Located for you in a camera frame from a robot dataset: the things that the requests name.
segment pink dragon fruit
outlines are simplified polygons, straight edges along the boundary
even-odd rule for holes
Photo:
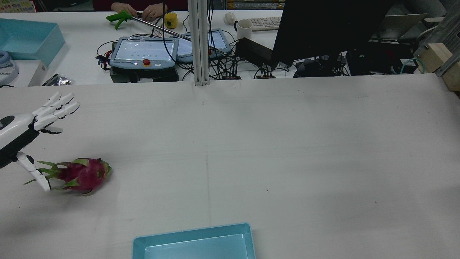
[[[58,190],[72,189],[77,191],[86,191],[82,195],[89,195],[96,187],[102,184],[110,175],[112,168],[108,163],[99,159],[79,158],[72,162],[51,163],[38,161],[42,164],[51,166],[51,169],[40,168],[42,172],[47,173],[46,179],[57,178],[63,180],[64,187],[56,188]]]

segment light blue box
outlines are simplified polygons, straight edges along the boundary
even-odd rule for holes
[[[0,50],[12,59],[41,59],[48,66],[64,43],[58,24],[0,19]]]
[[[132,241],[132,259],[256,259],[248,223],[144,235]]]

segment wooden block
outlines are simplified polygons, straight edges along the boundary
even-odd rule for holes
[[[460,62],[455,63],[443,75],[444,83],[451,91],[460,91]]]
[[[452,53],[442,43],[428,43],[418,57],[425,64],[425,73],[433,73],[441,67],[451,56]]]

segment human hand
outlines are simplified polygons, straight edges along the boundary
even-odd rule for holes
[[[131,7],[131,5],[129,4],[123,4],[123,3],[113,3],[110,8],[112,9],[112,11],[114,12],[121,12],[123,10],[125,10],[127,13],[129,13],[131,16],[134,16],[134,17],[137,17],[137,12],[134,8]]]
[[[167,10],[168,10],[168,6],[165,4],[165,12]],[[162,15],[163,15],[163,3],[149,5],[142,13],[142,19],[146,22],[151,22]]]

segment white mug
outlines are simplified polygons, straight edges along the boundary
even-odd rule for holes
[[[251,38],[251,34],[253,33],[253,23],[250,20],[242,19],[235,21],[234,27],[237,40],[241,38]]]

